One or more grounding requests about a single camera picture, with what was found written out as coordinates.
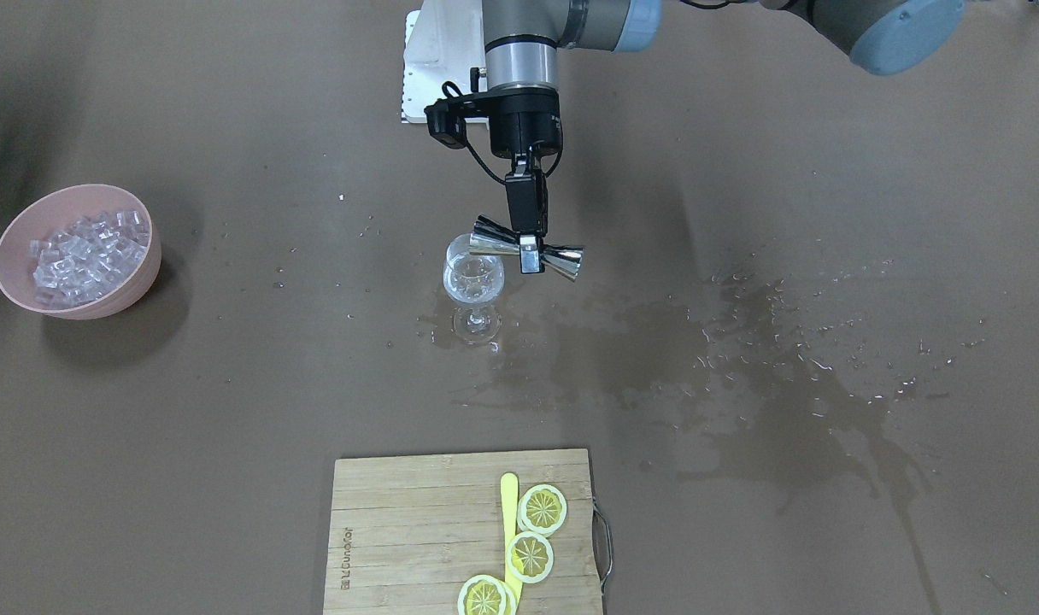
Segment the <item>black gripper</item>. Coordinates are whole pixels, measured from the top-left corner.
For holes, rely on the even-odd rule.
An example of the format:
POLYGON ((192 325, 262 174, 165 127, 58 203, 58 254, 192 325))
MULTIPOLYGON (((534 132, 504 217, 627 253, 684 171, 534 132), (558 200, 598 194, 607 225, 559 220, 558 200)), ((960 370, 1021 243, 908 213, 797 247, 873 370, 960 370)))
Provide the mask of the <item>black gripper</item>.
POLYGON ((505 175, 509 228, 520 245, 520 271, 544 272, 547 186, 538 157, 563 150, 559 95, 554 89, 504 89, 489 92, 490 151, 512 159, 505 175))

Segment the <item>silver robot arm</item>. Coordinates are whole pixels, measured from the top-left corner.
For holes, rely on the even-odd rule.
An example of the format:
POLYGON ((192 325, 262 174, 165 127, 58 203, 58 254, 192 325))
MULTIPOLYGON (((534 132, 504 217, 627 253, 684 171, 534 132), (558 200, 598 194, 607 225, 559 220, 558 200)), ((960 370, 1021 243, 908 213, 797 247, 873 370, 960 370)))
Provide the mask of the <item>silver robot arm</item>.
MULTIPOLYGON (((796 16, 872 75, 917 66, 960 26, 961 1, 765 1, 762 8, 796 16)), ((504 176, 509 230, 524 275, 554 270, 574 280, 583 249, 547 242, 547 182, 563 144, 557 55, 582 48, 637 52, 652 44, 660 1, 484 1, 492 155, 504 176)))

